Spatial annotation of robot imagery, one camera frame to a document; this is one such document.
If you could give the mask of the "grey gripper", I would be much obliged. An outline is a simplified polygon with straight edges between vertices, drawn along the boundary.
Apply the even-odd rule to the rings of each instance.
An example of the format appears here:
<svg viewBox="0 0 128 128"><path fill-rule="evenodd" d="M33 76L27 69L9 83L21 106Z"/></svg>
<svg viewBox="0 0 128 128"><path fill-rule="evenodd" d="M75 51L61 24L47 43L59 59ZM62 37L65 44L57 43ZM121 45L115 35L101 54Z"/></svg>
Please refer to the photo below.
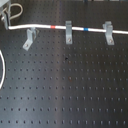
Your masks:
<svg viewBox="0 0 128 128"><path fill-rule="evenodd" d="M3 6L0 7L0 13L2 14L5 29L8 30L10 26L10 6L7 6L6 10L3 10Z"/></svg>

